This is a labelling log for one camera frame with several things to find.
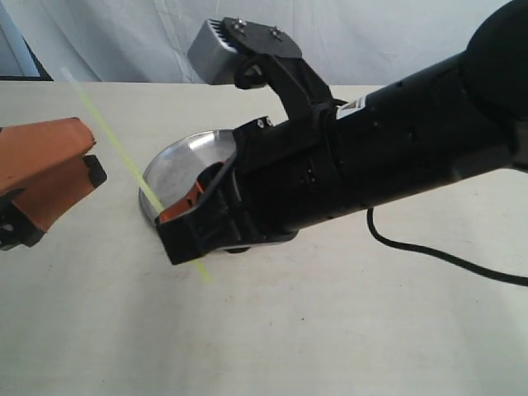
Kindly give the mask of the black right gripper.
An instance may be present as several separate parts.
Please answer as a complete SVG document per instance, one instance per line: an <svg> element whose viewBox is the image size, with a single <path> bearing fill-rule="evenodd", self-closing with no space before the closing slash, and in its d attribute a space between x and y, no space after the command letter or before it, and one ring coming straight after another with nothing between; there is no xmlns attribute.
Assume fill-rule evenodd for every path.
<svg viewBox="0 0 528 396"><path fill-rule="evenodd" d="M342 216L342 174L332 116L234 130L235 153L203 170L155 219L173 265L215 251L283 243L301 229Z"/></svg>

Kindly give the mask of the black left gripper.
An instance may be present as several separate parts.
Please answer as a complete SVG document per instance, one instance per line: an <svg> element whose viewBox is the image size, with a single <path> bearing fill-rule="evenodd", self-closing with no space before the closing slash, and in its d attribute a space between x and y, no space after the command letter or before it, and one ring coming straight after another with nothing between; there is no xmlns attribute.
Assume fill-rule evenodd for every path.
<svg viewBox="0 0 528 396"><path fill-rule="evenodd" d="M2 251L35 246L61 216L106 182L97 156L82 156L95 144L76 117L1 128Z"/></svg>

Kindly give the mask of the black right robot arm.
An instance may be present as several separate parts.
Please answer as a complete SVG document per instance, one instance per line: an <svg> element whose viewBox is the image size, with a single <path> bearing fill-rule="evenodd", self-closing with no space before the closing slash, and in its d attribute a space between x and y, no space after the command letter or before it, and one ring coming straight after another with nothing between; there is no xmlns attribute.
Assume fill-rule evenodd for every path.
<svg viewBox="0 0 528 396"><path fill-rule="evenodd" d="M511 1L466 49L359 101L333 97L276 28L209 21L191 62L209 84L270 87L288 116L233 132L155 221L174 264L283 243L331 219L503 167L527 168L527 4Z"/></svg>

